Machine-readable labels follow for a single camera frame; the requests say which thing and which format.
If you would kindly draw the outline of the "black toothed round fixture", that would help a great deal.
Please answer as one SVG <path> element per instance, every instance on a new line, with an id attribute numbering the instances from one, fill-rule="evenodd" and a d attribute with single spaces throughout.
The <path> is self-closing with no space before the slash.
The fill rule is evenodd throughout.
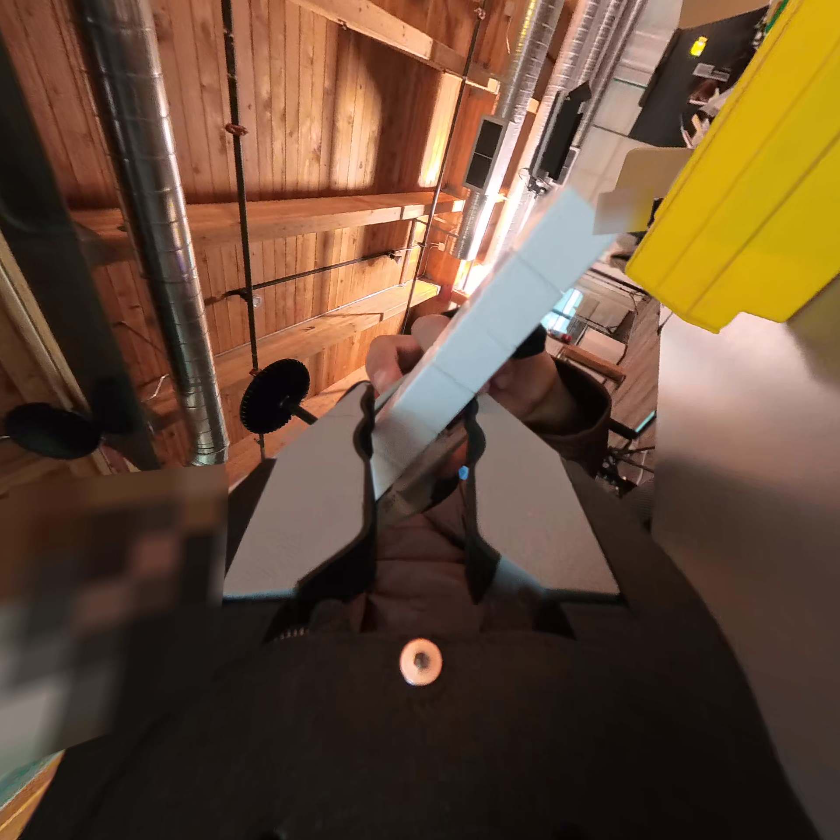
<path id="1" fill-rule="evenodd" d="M 269 364 L 252 378 L 239 404 L 239 420 L 252 434 L 266 435 L 286 426 L 309 391 L 310 375 L 299 360 Z"/>

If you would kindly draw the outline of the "ribbed silver duct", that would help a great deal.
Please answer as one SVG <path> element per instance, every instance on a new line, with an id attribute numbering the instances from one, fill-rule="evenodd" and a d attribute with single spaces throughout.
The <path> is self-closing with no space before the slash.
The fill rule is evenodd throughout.
<path id="1" fill-rule="evenodd" d="M 534 195 L 540 196 L 567 182 L 574 162 L 581 153 L 585 136 L 646 5 L 646 1 L 587 1 L 577 4 L 533 125 L 535 130 L 540 130 L 540 134 L 532 158 L 538 149 L 557 92 L 570 91 L 588 81 L 591 99 L 586 103 L 580 128 L 574 137 L 563 182 L 545 192 L 535 192 L 529 184 L 528 189 Z M 528 178 L 532 158 L 528 165 Z"/>
<path id="2" fill-rule="evenodd" d="M 458 236 L 450 249 L 455 259 L 471 261 L 478 255 L 563 5 L 563 1 L 531 1 L 525 8 L 497 101 L 490 114 L 509 122 L 507 133 L 486 193 L 468 189 Z"/>

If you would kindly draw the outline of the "grey duct vent grille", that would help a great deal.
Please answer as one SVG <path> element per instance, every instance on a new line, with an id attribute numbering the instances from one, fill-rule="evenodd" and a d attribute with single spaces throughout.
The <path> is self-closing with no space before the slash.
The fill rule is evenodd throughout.
<path id="1" fill-rule="evenodd" d="M 463 186 L 470 191 L 480 194 L 487 192 L 508 125 L 508 121 L 492 115 L 486 115 L 481 120 L 463 181 Z"/>

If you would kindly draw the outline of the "large smooth silver duct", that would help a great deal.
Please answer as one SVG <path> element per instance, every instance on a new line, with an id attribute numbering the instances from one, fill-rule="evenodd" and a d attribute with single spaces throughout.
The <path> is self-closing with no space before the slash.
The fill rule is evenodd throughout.
<path id="1" fill-rule="evenodd" d="M 128 235 L 161 330 L 192 466 L 228 435 L 149 2 L 70 3 Z"/>

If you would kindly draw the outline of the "white segmented bar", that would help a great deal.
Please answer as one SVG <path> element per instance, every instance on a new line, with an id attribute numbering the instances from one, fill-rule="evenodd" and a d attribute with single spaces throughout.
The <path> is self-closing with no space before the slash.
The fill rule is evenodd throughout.
<path id="1" fill-rule="evenodd" d="M 448 426 L 613 239 L 595 233 L 594 206 L 575 189 L 555 191 L 423 358 L 378 389 L 371 473 L 379 530 L 425 507 L 435 471 L 467 440 L 464 420 Z"/>

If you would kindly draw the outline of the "thin black ceiling pipe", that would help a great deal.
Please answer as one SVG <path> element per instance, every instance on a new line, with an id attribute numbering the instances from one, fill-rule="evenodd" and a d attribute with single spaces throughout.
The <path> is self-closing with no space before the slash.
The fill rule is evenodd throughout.
<path id="1" fill-rule="evenodd" d="M 245 277 L 245 291 L 242 293 L 246 308 L 248 321 L 248 346 L 250 351 L 250 376 L 255 377 L 260 370 L 258 340 L 256 332 L 256 305 L 255 286 L 253 282 L 252 259 L 249 239 L 249 220 L 247 194 L 245 184 L 245 161 L 242 148 L 242 139 L 247 134 L 247 129 L 240 119 L 238 77 L 235 51 L 235 34 L 233 20 L 233 3 L 231 1 L 220 2 L 220 14 L 222 17 L 225 73 L 227 79 L 227 96 L 229 108 L 229 120 L 225 125 L 225 131 L 233 141 L 234 171 L 236 180 L 236 202 L 238 207 L 238 227 L 240 246 L 243 256 L 243 271 Z"/>

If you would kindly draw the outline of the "black hanging monitor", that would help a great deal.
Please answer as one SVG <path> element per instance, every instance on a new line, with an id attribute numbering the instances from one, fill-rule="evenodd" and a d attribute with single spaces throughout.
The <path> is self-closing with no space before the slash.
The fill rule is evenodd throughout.
<path id="1" fill-rule="evenodd" d="M 529 167 L 533 191 L 545 192 L 563 182 L 568 171 L 574 137 L 583 119 L 586 103 L 592 97 L 588 81 L 555 95 L 541 141 Z"/>

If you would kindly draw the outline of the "black round ceiling fixture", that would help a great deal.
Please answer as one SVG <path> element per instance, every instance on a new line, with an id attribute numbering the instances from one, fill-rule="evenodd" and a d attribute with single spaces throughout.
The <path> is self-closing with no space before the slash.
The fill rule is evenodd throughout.
<path id="1" fill-rule="evenodd" d="M 56 460 L 88 457 L 102 441 L 100 426 L 88 417 L 43 402 L 16 406 L 3 420 L 3 433 L 30 454 Z"/>

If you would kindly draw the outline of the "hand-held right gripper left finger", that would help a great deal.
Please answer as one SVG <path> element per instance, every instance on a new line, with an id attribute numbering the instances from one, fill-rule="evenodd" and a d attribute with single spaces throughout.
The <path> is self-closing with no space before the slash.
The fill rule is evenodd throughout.
<path id="1" fill-rule="evenodd" d="M 374 390 L 354 384 L 277 457 L 224 599 L 350 601 L 375 575 Z"/>

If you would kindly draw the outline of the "yellow plastic bin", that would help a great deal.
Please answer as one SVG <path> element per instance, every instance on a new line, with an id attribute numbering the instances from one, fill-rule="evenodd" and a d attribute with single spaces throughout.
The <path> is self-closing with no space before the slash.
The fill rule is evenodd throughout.
<path id="1" fill-rule="evenodd" d="M 682 320 L 786 322 L 839 271 L 839 2 L 790 2 L 626 273 Z"/>

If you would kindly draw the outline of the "person's brown jacket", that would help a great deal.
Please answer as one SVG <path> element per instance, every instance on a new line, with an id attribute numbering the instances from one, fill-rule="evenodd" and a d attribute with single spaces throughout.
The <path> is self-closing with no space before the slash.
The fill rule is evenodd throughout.
<path id="1" fill-rule="evenodd" d="M 384 530 L 371 587 L 352 605 L 362 632 L 438 637 L 473 634 L 485 613 L 466 579 L 466 499 L 456 480 L 438 504 Z"/>

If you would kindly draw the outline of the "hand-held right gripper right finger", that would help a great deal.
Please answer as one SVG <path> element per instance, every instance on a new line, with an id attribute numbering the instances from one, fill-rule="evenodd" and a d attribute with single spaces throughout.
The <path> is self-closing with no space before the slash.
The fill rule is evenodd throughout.
<path id="1" fill-rule="evenodd" d="M 465 418 L 470 593 L 540 603 L 618 602 L 621 592 L 560 455 L 488 395 Z"/>

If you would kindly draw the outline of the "person's left hand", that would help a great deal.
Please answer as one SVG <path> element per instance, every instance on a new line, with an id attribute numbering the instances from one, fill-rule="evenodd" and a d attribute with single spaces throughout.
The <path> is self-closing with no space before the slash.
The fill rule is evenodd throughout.
<path id="1" fill-rule="evenodd" d="M 374 339 L 365 371 L 375 393 L 388 391 L 416 367 L 449 322 L 444 314 L 431 314 L 418 318 L 409 335 Z M 510 359 L 481 391 L 538 434 L 574 434 L 583 422 L 571 388 L 563 383 L 556 361 L 545 351 Z"/>

